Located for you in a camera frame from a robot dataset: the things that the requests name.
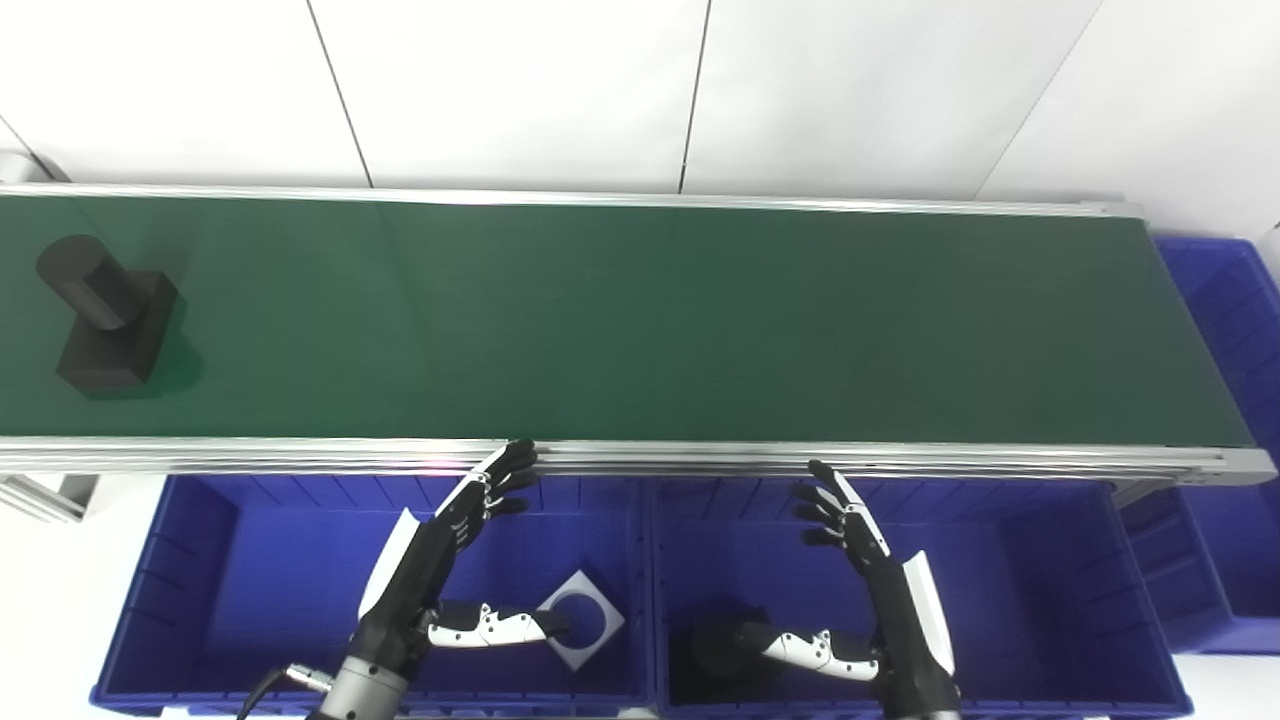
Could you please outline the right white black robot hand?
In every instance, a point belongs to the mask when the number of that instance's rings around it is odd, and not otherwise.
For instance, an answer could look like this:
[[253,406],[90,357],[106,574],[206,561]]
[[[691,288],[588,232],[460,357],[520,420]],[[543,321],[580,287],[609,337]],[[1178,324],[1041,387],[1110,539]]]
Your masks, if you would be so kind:
[[887,719],[959,719],[961,694],[945,609],[924,551],[900,560],[846,477],[813,459],[812,483],[792,486],[796,518],[810,523],[808,546],[841,550],[863,579],[876,616],[870,639],[859,643],[831,629],[787,630],[741,623],[733,650],[870,687]]

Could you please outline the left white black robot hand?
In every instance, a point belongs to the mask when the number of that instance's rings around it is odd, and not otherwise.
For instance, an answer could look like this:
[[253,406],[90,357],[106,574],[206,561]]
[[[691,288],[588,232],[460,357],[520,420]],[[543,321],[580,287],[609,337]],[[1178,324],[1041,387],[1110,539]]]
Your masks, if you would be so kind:
[[348,656],[407,673],[434,647],[486,648],[568,634],[570,619],[556,610],[442,600],[456,560],[486,523],[529,509],[516,491],[538,482],[536,460],[532,441],[511,441],[467,471],[430,519],[402,515],[379,559],[393,561],[390,574],[381,592],[360,610]]

